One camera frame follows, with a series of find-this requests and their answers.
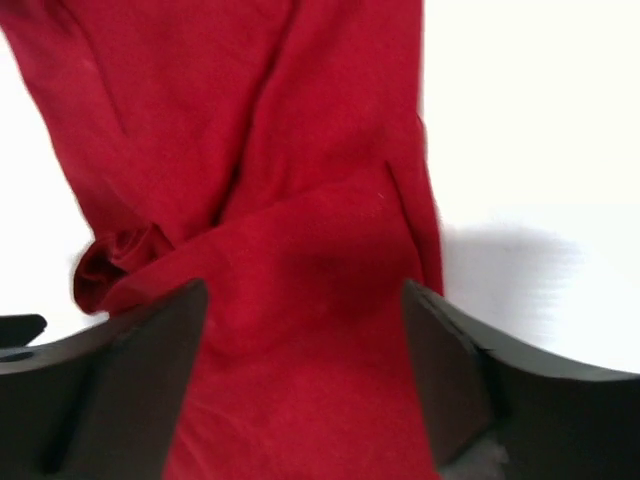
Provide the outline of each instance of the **crumpled fabric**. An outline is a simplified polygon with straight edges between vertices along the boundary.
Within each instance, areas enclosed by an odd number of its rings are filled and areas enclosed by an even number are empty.
[[[0,0],[95,235],[80,307],[206,280],[166,480],[437,478],[400,303],[406,278],[442,290],[421,16],[420,0]]]

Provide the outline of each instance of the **black plastic part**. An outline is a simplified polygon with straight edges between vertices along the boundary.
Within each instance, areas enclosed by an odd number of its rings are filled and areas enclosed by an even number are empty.
[[[443,479],[640,478],[640,377],[521,342],[414,282],[405,288],[405,321]],[[451,367],[460,364],[464,375]],[[447,402],[434,388],[445,384],[458,392],[457,401]],[[478,390],[490,399],[491,421]]]
[[[24,347],[40,335],[46,326],[47,321],[40,315],[0,317],[0,349]]]
[[[58,342],[0,350],[2,480],[160,480],[200,342],[194,281]]]

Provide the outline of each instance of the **red fabric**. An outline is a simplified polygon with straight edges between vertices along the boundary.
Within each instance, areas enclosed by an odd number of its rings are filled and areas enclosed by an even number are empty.
[[[0,24],[95,232],[79,305],[210,289],[166,479],[436,478],[400,306],[442,288],[420,0],[0,0]]]

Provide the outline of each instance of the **white surface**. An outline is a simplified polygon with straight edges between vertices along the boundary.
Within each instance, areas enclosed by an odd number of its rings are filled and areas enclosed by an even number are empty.
[[[638,25],[624,0],[427,1],[423,106],[448,297],[636,372]],[[2,42],[0,212],[2,312],[43,313],[41,341],[82,328],[68,283],[90,235]]]
[[[0,35],[0,315],[40,313],[36,340],[90,324],[71,297],[70,272],[91,239],[49,136]]]

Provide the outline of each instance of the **red cloth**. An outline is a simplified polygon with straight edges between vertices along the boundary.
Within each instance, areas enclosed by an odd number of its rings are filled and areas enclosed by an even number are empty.
[[[436,478],[400,306],[442,289],[420,0],[0,0],[0,25],[95,233],[79,305],[210,289],[166,479]]]

